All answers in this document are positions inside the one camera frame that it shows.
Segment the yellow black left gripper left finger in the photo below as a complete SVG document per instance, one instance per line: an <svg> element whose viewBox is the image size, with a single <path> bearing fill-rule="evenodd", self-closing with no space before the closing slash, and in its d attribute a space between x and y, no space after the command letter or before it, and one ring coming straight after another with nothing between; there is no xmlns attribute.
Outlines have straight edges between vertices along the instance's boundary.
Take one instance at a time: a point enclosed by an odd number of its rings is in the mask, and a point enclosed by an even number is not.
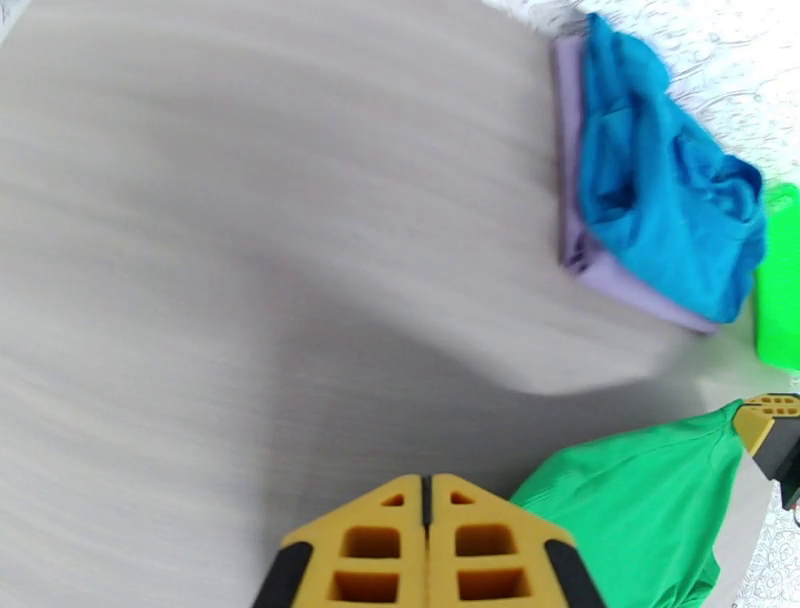
<svg viewBox="0 0 800 608"><path fill-rule="evenodd" d="M425 608L431 479L403 475L281 541L252 608Z"/></svg>

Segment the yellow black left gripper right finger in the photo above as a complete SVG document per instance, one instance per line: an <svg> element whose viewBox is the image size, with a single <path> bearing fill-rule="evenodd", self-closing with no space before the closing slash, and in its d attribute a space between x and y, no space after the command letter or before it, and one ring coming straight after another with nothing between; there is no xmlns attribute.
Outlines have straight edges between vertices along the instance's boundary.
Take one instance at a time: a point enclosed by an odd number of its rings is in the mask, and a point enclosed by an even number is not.
<svg viewBox="0 0 800 608"><path fill-rule="evenodd" d="M607 608L567 530L452 474L429 486L428 608Z"/></svg>

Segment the green garment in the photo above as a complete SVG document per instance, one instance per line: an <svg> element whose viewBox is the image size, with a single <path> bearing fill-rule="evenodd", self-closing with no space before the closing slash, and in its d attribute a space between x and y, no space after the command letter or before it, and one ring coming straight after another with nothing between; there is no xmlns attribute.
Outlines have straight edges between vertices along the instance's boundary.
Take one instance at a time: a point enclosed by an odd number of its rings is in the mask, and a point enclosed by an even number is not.
<svg viewBox="0 0 800 608"><path fill-rule="evenodd" d="M742 404L562 449L510 501L572 535L608 608L702 608L721 572Z"/></svg>

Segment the blue garment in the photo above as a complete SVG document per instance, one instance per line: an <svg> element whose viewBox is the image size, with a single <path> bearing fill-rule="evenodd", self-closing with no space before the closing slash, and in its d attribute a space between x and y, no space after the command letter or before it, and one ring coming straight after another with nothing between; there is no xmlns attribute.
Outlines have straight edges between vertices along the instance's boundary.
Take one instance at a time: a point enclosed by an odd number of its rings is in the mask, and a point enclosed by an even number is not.
<svg viewBox="0 0 800 608"><path fill-rule="evenodd" d="M761 172L727 154L669 94L641 39L587 18L578 199L591 235L690 312L737 319L766 253Z"/></svg>

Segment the purple garment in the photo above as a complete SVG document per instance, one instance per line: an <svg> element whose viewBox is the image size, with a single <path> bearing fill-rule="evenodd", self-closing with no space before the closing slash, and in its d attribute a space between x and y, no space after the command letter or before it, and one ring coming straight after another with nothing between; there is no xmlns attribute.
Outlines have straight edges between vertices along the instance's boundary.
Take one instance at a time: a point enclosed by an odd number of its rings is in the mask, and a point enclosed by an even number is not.
<svg viewBox="0 0 800 608"><path fill-rule="evenodd" d="M607 297L690 331L714 334L716 324L675 304L631 275L588 232L577 192L584 116L582 54L583 39L578 35L559 37L553 43L561 187L559 262L578 282Z"/></svg>

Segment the green plastic basket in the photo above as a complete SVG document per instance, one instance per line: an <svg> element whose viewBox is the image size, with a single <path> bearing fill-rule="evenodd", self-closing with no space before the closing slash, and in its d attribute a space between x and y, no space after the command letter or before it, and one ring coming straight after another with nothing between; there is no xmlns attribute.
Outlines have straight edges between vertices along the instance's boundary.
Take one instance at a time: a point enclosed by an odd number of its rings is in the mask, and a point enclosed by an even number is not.
<svg viewBox="0 0 800 608"><path fill-rule="evenodd" d="M765 194L766 255L755 290L755 345L766 364L800 373L800 187Z"/></svg>

